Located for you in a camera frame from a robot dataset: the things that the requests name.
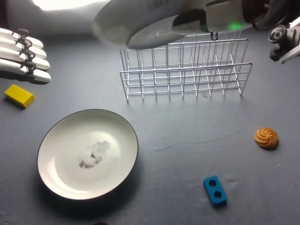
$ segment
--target camera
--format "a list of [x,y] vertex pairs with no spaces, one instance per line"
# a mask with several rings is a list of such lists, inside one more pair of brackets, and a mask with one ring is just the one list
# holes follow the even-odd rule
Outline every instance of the camera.
[[299,45],[300,27],[286,28],[279,25],[269,32],[268,39],[273,44],[270,58],[279,61],[280,57]]

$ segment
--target camera lens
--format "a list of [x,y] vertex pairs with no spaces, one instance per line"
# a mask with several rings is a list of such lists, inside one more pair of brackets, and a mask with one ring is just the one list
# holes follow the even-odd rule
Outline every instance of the camera lens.
[[282,43],[287,38],[287,29],[283,25],[273,28],[269,33],[269,41],[273,44]]

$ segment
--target orange swirl cookie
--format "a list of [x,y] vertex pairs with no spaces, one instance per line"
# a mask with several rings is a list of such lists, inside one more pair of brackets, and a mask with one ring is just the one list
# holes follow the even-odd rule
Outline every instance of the orange swirl cookie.
[[277,133],[271,128],[264,127],[257,130],[254,140],[259,147],[266,150],[275,149],[279,143]]

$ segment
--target green light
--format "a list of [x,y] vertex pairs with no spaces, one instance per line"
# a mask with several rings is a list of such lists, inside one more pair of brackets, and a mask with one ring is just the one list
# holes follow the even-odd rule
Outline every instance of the green light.
[[238,23],[238,22],[232,22],[228,25],[228,28],[230,30],[241,30],[241,29],[243,29],[243,27],[244,27],[243,24]]

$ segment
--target plate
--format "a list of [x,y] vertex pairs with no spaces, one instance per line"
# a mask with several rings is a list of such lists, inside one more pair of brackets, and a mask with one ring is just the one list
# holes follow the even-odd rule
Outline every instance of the plate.
[[137,154],[137,136],[123,117],[90,109],[71,114],[51,128],[40,145],[37,167],[54,193],[91,199],[121,184]]
[[172,31],[173,19],[188,9],[186,0],[111,0],[96,15],[94,34],[103,42],[133,49],[155,48],[184,35]]

